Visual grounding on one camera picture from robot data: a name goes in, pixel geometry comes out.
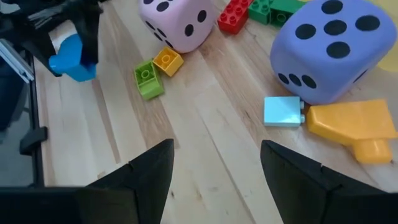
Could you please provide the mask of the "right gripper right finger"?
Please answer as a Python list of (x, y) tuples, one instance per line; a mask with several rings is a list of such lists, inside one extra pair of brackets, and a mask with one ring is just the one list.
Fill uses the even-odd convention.
[(323, 166), (271, 140), (261, 164), (284, 223), (397, 224), (397, 194)]

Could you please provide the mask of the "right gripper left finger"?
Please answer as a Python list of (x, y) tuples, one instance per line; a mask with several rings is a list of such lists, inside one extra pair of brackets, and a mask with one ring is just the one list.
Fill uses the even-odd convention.
[(1, 223), (160, 223), (173, 168), (165, 139), (85, 187), (3, 187)]

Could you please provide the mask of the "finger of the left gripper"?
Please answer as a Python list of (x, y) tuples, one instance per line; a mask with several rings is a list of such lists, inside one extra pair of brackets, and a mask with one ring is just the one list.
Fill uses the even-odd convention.
[(56, 54), (56, 51), (48, 33), (30, 34), (27, 36), (26, 40), (22, 41), (21, 45), (40, 61), (55, 77), (62, 76), (62, 74), (54, 72), (49, 65), (49, 59)]
[(98, 29), (101, 10), (78, 12), (72, 17), (83, 44), (83, 53), (91, 63), (98, 63)]

